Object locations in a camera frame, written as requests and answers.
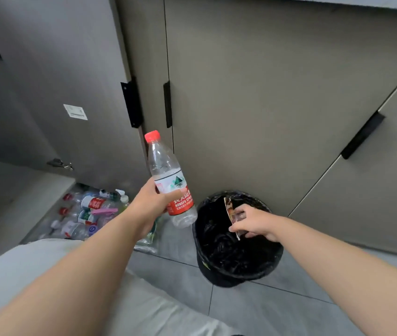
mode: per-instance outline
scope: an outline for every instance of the person's right hand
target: person's right hand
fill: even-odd
[[[274,234],[274,226],[281,220],[286,220],[285,217],[280,217],[262,210],[255,209],[247,204],[242,204],[234,209],[235,213],[245,212],[246,219],[235,222],[229,227],[230,232],[239,230],[248,231],[246,238],[251,238],[256,235],[263,235],[272,242],[277,242],[278,238]]]

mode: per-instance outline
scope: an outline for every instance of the black garbage bag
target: black garbage bag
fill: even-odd
[[[215,193],[199,204],[193,228],[198,266],[211,283],[226,288],[268,275],[283,253],[280,243],[263,236],[241,237],[239,241],[235,233],[228,231],[231,222],[224,204],[227,195],[234,208],[248,204],[271,213],[262,201],[241,191]]]

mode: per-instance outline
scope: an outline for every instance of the trash can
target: trash can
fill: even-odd
[[[259,199],[241,191],[222,191],[206,198],[198,206],[193,226],[198,267],[212,284],[231,288],[247,280],[258,280],[277,266],[284,248],[263,236],[241,237],[228,231],[231,222],[224,204],[230,196],[233,207],[248,204],[271,213]]]

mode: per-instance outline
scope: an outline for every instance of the white pants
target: white pants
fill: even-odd
[[[17,246],[0,256],[0,308],[80,243],[42,240]],[[85,318],[94,317],[94,311],[85,314]],[[109,336],[235,334],[223,322],[191,310],[129,272],[122,279],[105,333]]]

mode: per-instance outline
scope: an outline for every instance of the person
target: person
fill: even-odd
[[[127,278],[127,275],[124,276],[125,268],[136,241],[150,231],[153,221],[166,205],[179,199],[184,191],[159,194],[153,179],[149,179],[122,214],[93,237],[80,242],[80,246],[67,253],[0,309],[0,335],[101,333],[107,326],[122,278]],[[246,238],[262,234],[271,241],[280,242],[363,333],[367,336],[397,335],[396,268],[355,246],[291,219],[248,205],[242,205],[235,211],[245,212],[246,219],[236,222],[229,228],[230,231],[246,230]],[[131,297],[131,293],[126,293],[122,300],[131,300]],[[128,307],[128,313],[132,312],[131,308]],[[133,309],[136,309],[133,316],[137,318],[150,311],[156,314],[160,307],[154,305],[148,309],[145,306],[138,310],[133,306]],[[162,319],[174,318],[178,309],[173,307]],[[85,318],[86,312],[94,312],[94,318]],[[212,324],[207,316],[203,318],[198,319]],[[179,322],[190,324],[194,323],[193,320]],[[120,334],[130,334],[126,332],[126,323],[132,324],[132,319],[125,320]],[[213,325],[217,328],[214,329],[216,332],[206,333],[202,329],[201,333],[195,334],[231,335],[233,332],[224,324],[218,327],[215,323]],[[143,334],[134,330],[133,334]],[[188,334],[184,330],[152,331],[157,335]]]

